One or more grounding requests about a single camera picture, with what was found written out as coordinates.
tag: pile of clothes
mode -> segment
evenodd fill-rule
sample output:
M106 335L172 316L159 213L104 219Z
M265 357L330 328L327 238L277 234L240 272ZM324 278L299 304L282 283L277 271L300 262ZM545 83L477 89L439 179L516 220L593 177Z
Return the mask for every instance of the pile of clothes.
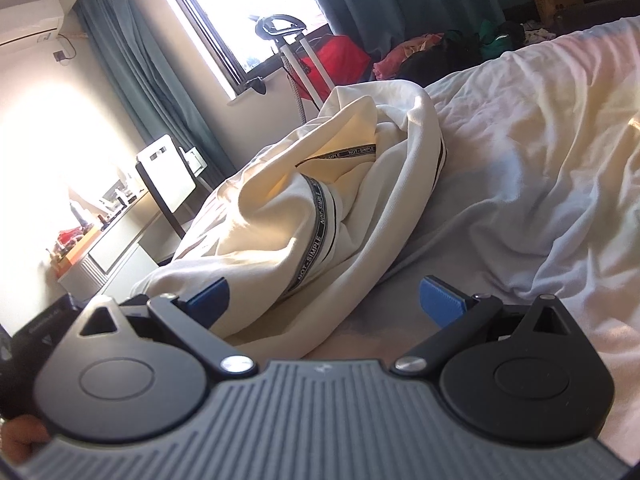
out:
M385 59L374 63L373 73L378 80L404 79L425 87L450 73L500 57L506 51L555 38L540 27L513 22L495 25L485 20L480 31L471 35L459 30L426 34L396 46Z

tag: wrinkled bed sheet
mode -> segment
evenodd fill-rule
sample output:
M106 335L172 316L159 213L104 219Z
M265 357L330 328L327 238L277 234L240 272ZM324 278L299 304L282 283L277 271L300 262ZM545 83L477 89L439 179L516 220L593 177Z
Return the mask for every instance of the wrinkled bed sheet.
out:
M436 274L525 304L557 294L616 383L601 440L640 460L640 18L504 54L428 87L449 152L386 279L309 357L389 362L436 330Z

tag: red bag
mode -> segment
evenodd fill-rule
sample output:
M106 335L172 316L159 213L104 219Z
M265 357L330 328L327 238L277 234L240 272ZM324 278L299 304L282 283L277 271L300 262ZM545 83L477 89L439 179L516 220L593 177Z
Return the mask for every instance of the red bag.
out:
M323 46L316 50L316 56L337 86L357 83L371 62L369 55L353 43L348 36L331 36ZM301 56L300 61L308 67L309 70L305 70L306 76L318 91L322 101L326 101L329 97L329 88L318 69L308 56ZM293 72L291 75L298 83L300 97L311 101L311 96L305 90L298 74Z

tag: gray ribbed surface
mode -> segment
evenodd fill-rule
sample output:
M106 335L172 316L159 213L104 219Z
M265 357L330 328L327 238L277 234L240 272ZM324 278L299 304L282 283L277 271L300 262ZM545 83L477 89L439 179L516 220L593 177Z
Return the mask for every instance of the gray ribbed surface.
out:
M20 471L47 480L614 480L628 468L596 441L556 450L466 433L431 387L376 361L274 362L223 383L198 415L120 448L56 439Z

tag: air conditioner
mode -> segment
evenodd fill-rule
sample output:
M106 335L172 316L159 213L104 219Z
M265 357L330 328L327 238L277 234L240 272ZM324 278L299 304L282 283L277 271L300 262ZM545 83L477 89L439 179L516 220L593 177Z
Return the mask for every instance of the air conditioner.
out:
M58 0L0 9L0 56L54 40L64 17Z

